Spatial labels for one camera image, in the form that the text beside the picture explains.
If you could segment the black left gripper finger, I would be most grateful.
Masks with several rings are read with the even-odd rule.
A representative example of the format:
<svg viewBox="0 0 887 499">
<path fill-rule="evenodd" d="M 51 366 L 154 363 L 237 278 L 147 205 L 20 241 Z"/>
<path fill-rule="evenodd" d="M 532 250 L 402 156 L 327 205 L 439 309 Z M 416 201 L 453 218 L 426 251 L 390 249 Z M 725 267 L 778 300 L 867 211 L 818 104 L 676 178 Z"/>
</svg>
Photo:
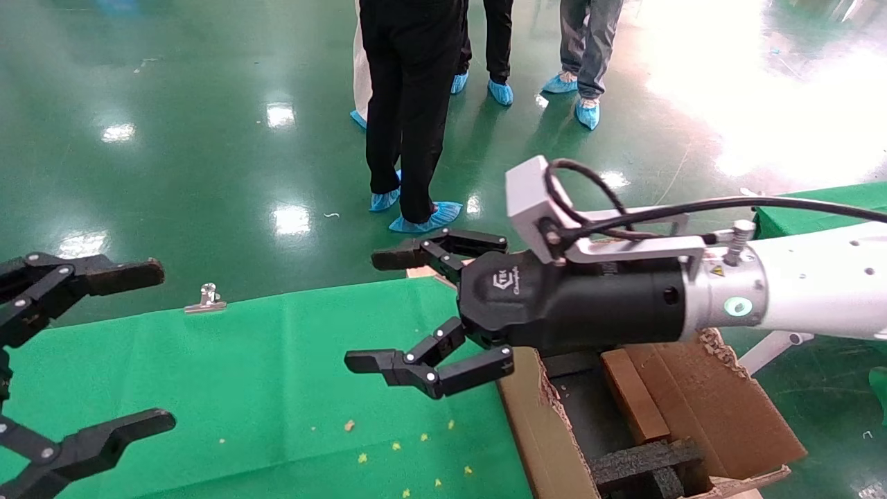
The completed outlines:
<svg viewBox="0 0 887 499">
<path fill-rule="evenodd" d="M 1 487 L 3 498 L 54 498 L 71 483 L 117 467 L 126 448 L 152 436 L 170 432 L 174 414 L 153 408 L 95 424 L 69 434 L 59 442 L 1 417 L 1 445 L 29 463 Z"/>
<path fill-rule="evenodd" d="M 2 263 L 1 344 L 19 348 L 82 298 L 159 286 L 161 262 L 117 264 L 103 254 L 63 259 L 34 252 Z"/>
</svg>

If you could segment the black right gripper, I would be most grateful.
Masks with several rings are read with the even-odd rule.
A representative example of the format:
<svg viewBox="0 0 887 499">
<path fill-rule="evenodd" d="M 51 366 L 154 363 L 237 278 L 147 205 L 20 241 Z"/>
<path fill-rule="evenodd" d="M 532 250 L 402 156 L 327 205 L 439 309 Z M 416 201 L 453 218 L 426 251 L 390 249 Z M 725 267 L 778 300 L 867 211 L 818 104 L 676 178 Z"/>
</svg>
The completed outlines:
<svg viewBox="0 0 887 499">
<path fill-rule="evenodd" d="M 441 400 L 511 375 L 512 347 L 582 351 L 672 343 L 684 333 L 685 284 L 675 258 L 557 266 L 532 252 L 507 250 L 504 236 L 460 229 L 375 250 L 377 270 L 431 268 L 457 285 L 462 319 L 446 320 L 409 351 L 346 351 L 346 368 Z M 466 266 L 463 256 L 475 260 Z M 443 365 L 468 339 L 488 349 Z"/>
</svg>

